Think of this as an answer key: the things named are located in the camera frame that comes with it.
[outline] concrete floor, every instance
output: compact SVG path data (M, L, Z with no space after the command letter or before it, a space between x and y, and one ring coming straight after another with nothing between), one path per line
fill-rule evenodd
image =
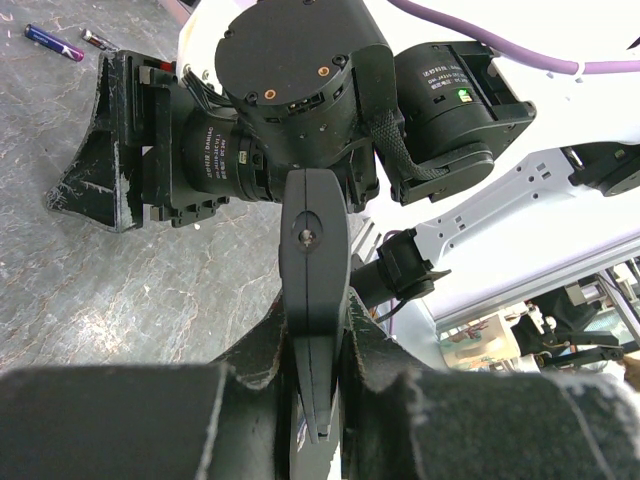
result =
M0 370L212 360L280 287L279 206L235 201L198 230L124 235L44 208L93 106L100 52L80 30L173 60L179 26L154 0L0 0L0 14ZM29 41L27 23L84 60Z

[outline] white perforated bracket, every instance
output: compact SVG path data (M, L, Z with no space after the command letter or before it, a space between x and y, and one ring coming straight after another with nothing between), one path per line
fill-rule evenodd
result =
M510 172L444 215L416 226L422 258L437 265L454 248L534 204L573 198L587 187L568 180L573 168L560 149L528 155Z

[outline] scratched floor surface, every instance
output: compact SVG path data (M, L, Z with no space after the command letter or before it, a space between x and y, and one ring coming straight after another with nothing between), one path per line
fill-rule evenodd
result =
M279 289L279 206L232 202L198 230L125 235L43 206L92 109L99 51L80 30L173 60L179 27L153 0L0 0L0 14L0 370L213 359ZM85 59L35 45L27 23Z

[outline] screw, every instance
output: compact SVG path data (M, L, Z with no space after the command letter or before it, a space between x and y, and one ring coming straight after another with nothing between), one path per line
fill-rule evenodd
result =
M300 240L300 243L309 248L315 241L316 234L311 230L303 230L302 232L300 232L300 236L298 237L298 239Z
M247 93L245 100L249 105L255 105L258 101L258 94L256 92L249 92Z
M347 57L345 57L344 55L336 55L335 57L333 57L332 62L334 65L342 68L347 64Z

